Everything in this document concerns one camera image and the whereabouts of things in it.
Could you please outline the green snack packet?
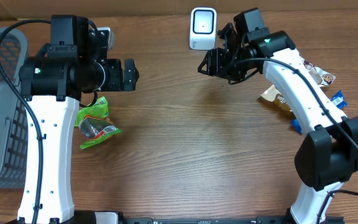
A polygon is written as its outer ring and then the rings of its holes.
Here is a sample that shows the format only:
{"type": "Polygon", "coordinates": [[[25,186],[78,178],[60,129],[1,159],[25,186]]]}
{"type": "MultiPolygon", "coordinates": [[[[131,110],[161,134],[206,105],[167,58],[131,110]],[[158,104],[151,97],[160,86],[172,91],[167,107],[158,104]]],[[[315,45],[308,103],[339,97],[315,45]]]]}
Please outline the green snack packet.
{"type": "Polygon", "coordinates": [[[80,144],[81,149],[100,144],[121,132],[109,118],[108,101],[104,96],[98,98],[93,106],[79,110],[75,127],[86,136],[86,141],[80,144]]]}

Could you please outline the beige pastry snack packet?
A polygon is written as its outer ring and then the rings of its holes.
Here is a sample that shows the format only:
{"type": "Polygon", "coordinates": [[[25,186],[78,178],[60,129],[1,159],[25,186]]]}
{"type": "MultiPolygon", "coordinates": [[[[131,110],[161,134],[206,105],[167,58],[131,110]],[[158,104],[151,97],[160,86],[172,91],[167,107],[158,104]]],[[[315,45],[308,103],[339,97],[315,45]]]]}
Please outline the beige pastry snack packet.
{"type": "MultiPolygon", "coordinates": [[[[308,62],[303,57],[300,57],[300,60],[302,61],[303,66],[306,68],[306,70],[309,72],[309,74],[319,87],[329,86],[332,84],[333,81],[335,81],[336,77],[331,73],[314,66],[312,63],[308,62]]],[[[260,95],[260,97],[268,102],[278,105],[284,111],[291,112],[289,105],[285,101],[283,95],[277,90],[275,85],[271,85],[260,95]]]]}

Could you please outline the blue oreo packet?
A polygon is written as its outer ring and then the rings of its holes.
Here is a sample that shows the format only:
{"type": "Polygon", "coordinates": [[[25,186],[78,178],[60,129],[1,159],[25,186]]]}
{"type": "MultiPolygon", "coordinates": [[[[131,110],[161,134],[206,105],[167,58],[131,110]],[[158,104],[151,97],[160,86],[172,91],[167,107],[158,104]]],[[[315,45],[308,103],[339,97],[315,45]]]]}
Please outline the blue oreo packet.
{"type": "MultiPolygon", "coordinates": [[[[339,109],[343,109],[347,106],[347,101],[344,99],[344,95],[342,93],[341,90],[339,90],[332,98],[331,98],[331,101],[334,103],[334,105],[339,108],[339,109]]],[[[292,127],[294,128],[294,130],[302,135],[303,132],[301,130],[301,126],[300,126],[300,123],[297,119],[293,119],[291,121],[291,125],[292,127]]]]}

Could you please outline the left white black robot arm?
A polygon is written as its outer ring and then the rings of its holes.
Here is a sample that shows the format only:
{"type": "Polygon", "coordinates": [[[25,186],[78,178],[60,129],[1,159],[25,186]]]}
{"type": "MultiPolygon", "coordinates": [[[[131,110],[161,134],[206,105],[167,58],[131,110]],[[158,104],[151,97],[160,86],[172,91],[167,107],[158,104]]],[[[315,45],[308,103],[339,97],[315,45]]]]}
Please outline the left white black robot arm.
{"type": "Polygon", "coordinates": [[[28,107],[27,164],[18,223],[122,223],[120,212],[76,210],[71,194],[71,150],[84,93],[133,91],[139,73],[132,59],[109,59],[114,34],[81,16],[51,18],[44,53],[21,66],[21,96],[28,107]]]}

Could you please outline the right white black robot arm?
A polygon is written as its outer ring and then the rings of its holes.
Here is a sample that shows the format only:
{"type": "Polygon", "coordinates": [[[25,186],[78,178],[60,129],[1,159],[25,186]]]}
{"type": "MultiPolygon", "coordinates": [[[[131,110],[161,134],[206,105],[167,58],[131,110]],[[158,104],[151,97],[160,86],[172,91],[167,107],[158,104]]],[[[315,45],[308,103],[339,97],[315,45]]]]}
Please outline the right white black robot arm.
{"type": "Polygon", "coordinates": [[[263,74],[284,97],[304,134],[295,156],[302,184],[282,221],[341,223],[327,217],[326,210],[358,171],[358,117],[348,118],[324,94],[288,34],[270,32],[257,8],[238,14],[218,36],[223,47],[209,50],[198,71],[232,85],[263,74]]]}

